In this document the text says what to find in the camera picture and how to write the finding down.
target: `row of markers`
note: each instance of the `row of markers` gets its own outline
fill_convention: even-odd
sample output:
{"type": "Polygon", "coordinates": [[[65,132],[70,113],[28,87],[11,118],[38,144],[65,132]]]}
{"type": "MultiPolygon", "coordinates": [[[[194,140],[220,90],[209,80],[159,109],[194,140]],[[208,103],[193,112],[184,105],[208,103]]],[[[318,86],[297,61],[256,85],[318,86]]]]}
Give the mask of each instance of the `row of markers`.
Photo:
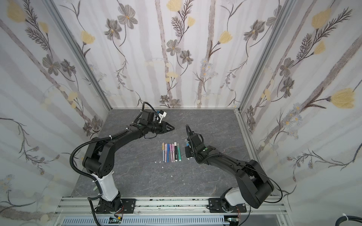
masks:
{"type": "Polygon", "coordinates": [[[162,160],[164,162],[181,161],[180,144],[176,142],[173,144],[162,143],[162,160]]]}

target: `blue object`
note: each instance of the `blue object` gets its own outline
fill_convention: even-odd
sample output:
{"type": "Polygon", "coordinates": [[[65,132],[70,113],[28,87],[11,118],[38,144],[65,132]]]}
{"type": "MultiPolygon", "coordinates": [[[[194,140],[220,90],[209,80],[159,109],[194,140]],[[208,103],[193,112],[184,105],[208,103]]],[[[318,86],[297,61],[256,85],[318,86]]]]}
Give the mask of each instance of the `blue object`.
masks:
{"type": "Polygon", "coordinates": [[[167,144],[167,162],[169,155],[170,155],[170,144],[167,144]]]}

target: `wall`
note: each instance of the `wall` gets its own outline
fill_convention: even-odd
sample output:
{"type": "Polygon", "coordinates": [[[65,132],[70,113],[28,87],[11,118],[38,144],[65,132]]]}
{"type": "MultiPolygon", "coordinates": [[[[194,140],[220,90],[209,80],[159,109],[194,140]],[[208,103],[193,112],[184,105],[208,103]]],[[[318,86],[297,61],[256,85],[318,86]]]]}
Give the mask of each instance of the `wall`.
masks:
{"type": "Polygon", "coordinates": [[[237,107],[284,1],[56,0],[113,107],[237,107]]]}
{"type": "Polygon", "coordinates": [[[361,11],[298,1],[242,109],[296,226],[361,216],[361,11]]]}
{"type": "Polygon", "coordinates": [[[107,110],[41,1],[0,11],[0,225],[47,225],[107,110]]]}

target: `white zip tie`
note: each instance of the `white zip tie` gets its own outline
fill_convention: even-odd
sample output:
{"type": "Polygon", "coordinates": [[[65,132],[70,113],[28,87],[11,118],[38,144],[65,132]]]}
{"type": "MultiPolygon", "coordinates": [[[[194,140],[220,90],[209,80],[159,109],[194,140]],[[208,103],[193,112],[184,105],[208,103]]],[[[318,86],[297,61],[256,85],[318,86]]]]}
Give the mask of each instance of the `white zip tie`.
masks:
{"type": "Polygon", "coordinates": [[[349,221],[349,219],[348,219],[348,217],[347,217],[347,215],[345,213],[343,213],[342,215],[347,218],[347,221],[349,221]]]}

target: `metal corner post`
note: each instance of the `metal corner post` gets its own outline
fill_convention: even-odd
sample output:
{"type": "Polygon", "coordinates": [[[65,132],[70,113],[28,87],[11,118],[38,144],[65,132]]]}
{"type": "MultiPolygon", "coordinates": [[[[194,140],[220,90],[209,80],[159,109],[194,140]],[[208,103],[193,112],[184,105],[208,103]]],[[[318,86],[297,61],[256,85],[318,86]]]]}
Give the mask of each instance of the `metal corner post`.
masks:
{"type": "Polygon", "coordinates": [[[50,16],[55,21],[56,25],[58,26],[60,32],[62,33],[64,39],[68,43],[69,47],[71,48],[73,54],[76,56],[78,62],[80,63],[81,67],[85,70],[86,74],[90,82],[92,83],[93,87],[96,89],[99,97],[102,99],[106,108],[110,111],[112,106],[110,105],[108,99],[104,95],[102,88],[100,87],[99,83],[97,82],[96,77],[94,76],[93,72],[91,71],[89,65],[87,64],[87,60],[83,56],[83,54],[79,51],[77,42],[73,38],[69,28],[66,26],[62,16],[60,15],[57,7],[53,0],[42,0],[45,7],[47,8],[50,16]]]}
{"type": "Polygon", "coordinates": [[[275,27],[274,29],[272,30],[271,32],[271,35],[269,37],[269,40],[264,48],[264,51],[263,53],[261,54],[261,57],[259,59],[259,63],[258,65],[256,66],[255,68],[255,71],[253,73],[253,76],[250,80],[250,83],[248,85],[248,88],[245,92],[245,95],[244,97],[242,98],[241,102],[240,102],[240,105],[239,105],[239,112],[241,112],[241,110],[245,107],[254,87],[255,87],[255,84],[262,72],[262,69],[264,68],[265,66],[265,63],[269,57],[269,55],[271,54],[280,34],[281,34],[281,31],[283,30],[284,28],[284,25],[295,5],[295,3],[297,2],[298,0],[286,0],[285,3],[284,3],[284,6],[280,12],[280,15],[275,23],[275,27]]]}

